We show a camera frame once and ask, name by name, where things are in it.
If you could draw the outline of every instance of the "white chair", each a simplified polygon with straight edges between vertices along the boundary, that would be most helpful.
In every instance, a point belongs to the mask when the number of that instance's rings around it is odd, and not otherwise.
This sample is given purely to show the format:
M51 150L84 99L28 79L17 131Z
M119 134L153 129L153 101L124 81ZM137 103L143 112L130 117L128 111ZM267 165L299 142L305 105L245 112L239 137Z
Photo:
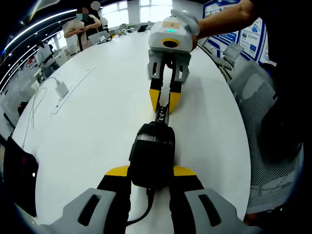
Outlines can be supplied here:
M214 56L213 59L216 64L221 66L222 68L226 68L228 70L234 70L235 61L239 54L244 50L244 48L234 42L231 42L228 47L222 51L214 46L211 46L211 51L213 49L216 49L217 51L222 52L222 56L219 58L217 56Z

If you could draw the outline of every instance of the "gripper jaw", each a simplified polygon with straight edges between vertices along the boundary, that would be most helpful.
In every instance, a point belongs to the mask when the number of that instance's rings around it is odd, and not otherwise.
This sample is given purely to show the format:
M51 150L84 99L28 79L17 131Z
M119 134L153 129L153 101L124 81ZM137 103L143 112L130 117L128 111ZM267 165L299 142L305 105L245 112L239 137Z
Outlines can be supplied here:
M181 86L185 83L191 59L190 54L177 54L149 50L148 74L151 79L150 97L154 112L156 112L161 88L163 85L163 72L167 62L172 63L172 77L170 82L169 113L176 107L181 97Z

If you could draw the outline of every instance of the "white round table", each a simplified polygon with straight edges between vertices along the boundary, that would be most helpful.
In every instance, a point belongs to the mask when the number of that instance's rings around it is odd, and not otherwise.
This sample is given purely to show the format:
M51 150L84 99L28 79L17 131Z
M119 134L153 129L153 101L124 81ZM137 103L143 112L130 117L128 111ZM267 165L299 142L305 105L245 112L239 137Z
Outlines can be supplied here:
M79 53L52 76L71 86L86 76L54 115L59 97L53 79L30 120L24 150L38 163L38 224L61 217L63 207L88 188L96 188L111 168L128 165L139 128L154 120L147 75L148 34L131 33ZM248 140L239 109L218 68L200 48L191 52L190 75L178 106L170 115L175 131L175 161L197 173L237 209L243 219L250 191ZM171 70L165 69L161 103L169 96ZM35 106L42 99L41 91ZM13 134L21 146L32 105L23 112ZM127 233L173 233L169 190L157 192L148 216ZM147 208L145 189L132 187L129 220Z

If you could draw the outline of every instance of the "sticker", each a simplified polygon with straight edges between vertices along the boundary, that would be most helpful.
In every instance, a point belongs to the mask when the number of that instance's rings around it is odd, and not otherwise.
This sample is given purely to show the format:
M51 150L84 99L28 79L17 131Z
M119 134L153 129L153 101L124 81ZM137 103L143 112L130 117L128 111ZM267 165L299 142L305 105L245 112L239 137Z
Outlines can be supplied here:
M179 29L180 28L180 23L176 23L176 22L163 22L162 26L164 28L176 28L176 29Z

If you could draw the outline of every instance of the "black cable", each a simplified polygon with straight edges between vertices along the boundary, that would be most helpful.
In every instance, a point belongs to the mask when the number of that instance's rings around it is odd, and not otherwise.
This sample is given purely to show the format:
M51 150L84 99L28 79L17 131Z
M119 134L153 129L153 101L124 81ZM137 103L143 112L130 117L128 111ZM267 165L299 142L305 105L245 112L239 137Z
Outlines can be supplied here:
M148 199L148 207L147 210L145 211L145 213L138 219L136 220L132 220L132 221L128 221L127 222L127 226L137 223L139 221L141 221L142 219L144 219L148 213L150 212L152 205L153 205L153 201L154 201L154 195L155 195L155 190L152 189L146 189L146 195L147 195L147 199Z

